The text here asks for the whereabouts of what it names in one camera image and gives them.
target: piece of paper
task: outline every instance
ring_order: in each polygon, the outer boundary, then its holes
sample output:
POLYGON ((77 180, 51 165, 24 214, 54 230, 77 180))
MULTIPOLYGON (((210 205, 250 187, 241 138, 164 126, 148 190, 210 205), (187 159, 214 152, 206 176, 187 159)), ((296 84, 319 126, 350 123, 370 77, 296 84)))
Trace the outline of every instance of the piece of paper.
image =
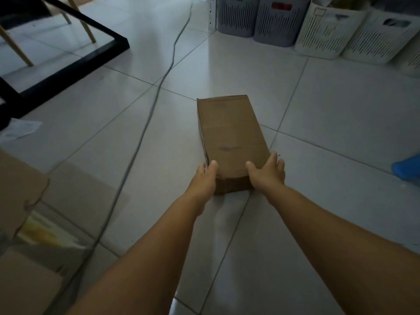
POLYGON ((9 126, 0 131, 0 145, 36 132, 41 124, 41 121, 23 121, 11 118, 9 126))

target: cardboard box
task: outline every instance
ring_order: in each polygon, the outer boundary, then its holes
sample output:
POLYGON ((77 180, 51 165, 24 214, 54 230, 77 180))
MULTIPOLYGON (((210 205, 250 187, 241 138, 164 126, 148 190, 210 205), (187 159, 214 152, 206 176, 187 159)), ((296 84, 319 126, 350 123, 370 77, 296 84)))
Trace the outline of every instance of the cardboard box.
POLYGON ((46 175, 0 150, 0 313, 41 315, 89 249, 33 212, 46 175))
POLYGON ((197 99, 207 165, 219 164, 215 195, 251 189, 245 163, 261 168, 270 156, 247 95, 197 99))

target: plastic basket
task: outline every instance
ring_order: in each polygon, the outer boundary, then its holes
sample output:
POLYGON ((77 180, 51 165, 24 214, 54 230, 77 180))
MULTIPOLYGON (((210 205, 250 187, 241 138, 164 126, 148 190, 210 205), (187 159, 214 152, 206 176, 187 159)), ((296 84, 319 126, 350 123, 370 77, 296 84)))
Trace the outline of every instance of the plastic basket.
POLYGON ((371 9, 342 56, 362 63, 389 62, 420 30, 420 17, 371 9))
POLYGON ((367 11, 321 7, 311 2, 294 50, 333 60, 339 57, 366 14, 367 11))
POLYGON ((254 40, 281 47, 296 41, 310 0, 260 0, 254 40))
POLYGON ((397 54, 395 64, 402 73, 420 77, 420 33, 397 54))
POLYGON ((224 34, 251 37, 254 34, 258 0, 218 0, 218 30, 224 34))

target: cable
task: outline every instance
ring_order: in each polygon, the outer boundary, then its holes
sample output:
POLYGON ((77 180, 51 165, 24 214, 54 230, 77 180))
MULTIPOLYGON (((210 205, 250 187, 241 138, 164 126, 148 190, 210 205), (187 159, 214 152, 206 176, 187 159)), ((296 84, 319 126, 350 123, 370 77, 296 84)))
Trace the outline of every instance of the cable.
MULTIPOLYGON (((131 157, 131 159, 130 159, 129 164, 128 164, 127 168, 126 168, 126 169, 125 169, 125 171, 124 171, 123 178, 121 179, 120 185, 118 186, 117 192, 116 192, 116 194, 115 194, 115 196, 114 196, 114 199, 113 199, 113 201, 112 201, 112 204, 111 204, 111 209, 109 210, 108 215, 107 215, 107 217, 106 217, 106 219, 105 219, 105 222, 104 222, 104 224, 103 224, 103 225, 102 225, 102 227, 101 227, 101 230, 100 230, 100 232, 99 232, 99 235, 97 236, 97 238, 96 238, 96 239, 95 239, 95 241, 93 242, 93 245, 92 245, 92 251, 91 251, 91 252, 90 252, 90 253, 86 256, 86 258, 84 259, 84 261, 82 262, 82 264, 79 266, 79 268, 77 269, 77 271, 76 271, 76 272, 75 272, 75 274, 73 275, 72 280, 73 280, 74 278, 76 278, 76 276, 77 276, 77 275, 81 272, 81 270, 83 270, 84 266, 85 266, 85 265, 87 264, 87 262, 89 261, 89 258, 92 256, 94 249, 96 248, 96 246, 98 245, 99 241, 101 240, 101 238, 102 238, 103 234, 105 233, 105 230, 106 230, 106 228, 107 228, 107 226, 108 226, 108 223, 109 223, 109 221, 110 221, 110 219, 111 219, 111 216, 112 216, 112 214, 113 214, 113 212, 114 212, 115 206, 117 205, 118 199, 119 199, 119 197, 120 197, 120 195, 121 195, 121 192, 122 192, 122 190, 123 190, 123 188, 124 188, 124 185, 125 185, 125 183, 126 183, 126 181, 127 181, 128 176, 129 176, 129 174, 130 174, 131 168, 133 167, 134 161, 136 160, 137 154, 139 153, 140 147, 141 147, 142 142, 143 142, 144 134, 145 134, 145 132, 146 132, 146 130, 147 130, 147 127, 149 126, 150 120, 152 119, 153 113, 154 113, 154 111, 155 111, 156 103, 158 102, 159 93, 160 93, 160 89, 162 88, 162 84, 163 84, 163 82, 165 81, 166 76, 168 76, 169 72, 171 71, 171 69, 172 69, 172 67, 173 67, 173 63, 174 63, 174 60, 175 60, 175 46, 176 46, 176 43, 178 42, 178 40, 179 40, 179 38, 180 38, 181 34, 182 34, 182 33, 183 33, 183 31, 185 30, 185 28, 186 28, 187 24, 189 23, 189 20, 191 19, 191 14, 192 14, 192 5, 193 5, 193 2, 191 2, 191 6, 190 6, 190 8, 189 8, 189 16, 188 16, 188 20, 186 21, 186 23, 185 23, 185 24, 184 24, 184 26, 182 27, 181 31, 179 32, 179 34, 178 34, 178 36, 176 37, 176 40, 175 40, 175 42, 174 42, 174 44, 173 44, 173 52, 172 52, 172 62, 171 62, 171 66, 168 68, 168 70, 166 71, 165 75, 162 77, 162 79, 161 79, 161 81, 160 81, 160 83, 159 83, 159 86, 157 87, 157 91, 156 91, 155 99, 154 99, 154 101, 153 101, 152 108, 150 108, 149 115, 148 115, 148 117, 147 117, 146 124, 144 125, 143 131, 142 131, 142 134, 140 135, 139 143, 137 144, 136 150, 134 151, 134 153, 133 153, 133 155, 132 155, 132 157, 131 157)), ((62 292, 64 292, 64 291, 66 290, 66 288, 70 285, 70 283, 71 283, 71 281, 69 281, 69 283, 68 283, 68 284, 67 284, 67 286, 66 286, 66 287, 62 290, 62 292)))

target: person's left hand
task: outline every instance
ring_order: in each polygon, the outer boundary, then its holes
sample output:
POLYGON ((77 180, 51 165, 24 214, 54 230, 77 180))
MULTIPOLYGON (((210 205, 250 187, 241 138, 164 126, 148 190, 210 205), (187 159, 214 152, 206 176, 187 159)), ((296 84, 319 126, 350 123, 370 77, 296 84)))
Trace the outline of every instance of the person's left hand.
POLYGON ((197 201, 199 206, 197 215, 203 213, 205 204, 210 200, 216 190, 216 174, 219 165, 215 160, 212 160, 207 171, 205 168, 205 163, 198 166, 195 176, 192 178, 185 191, 185 196, 191 197, 194 201, 197 201))

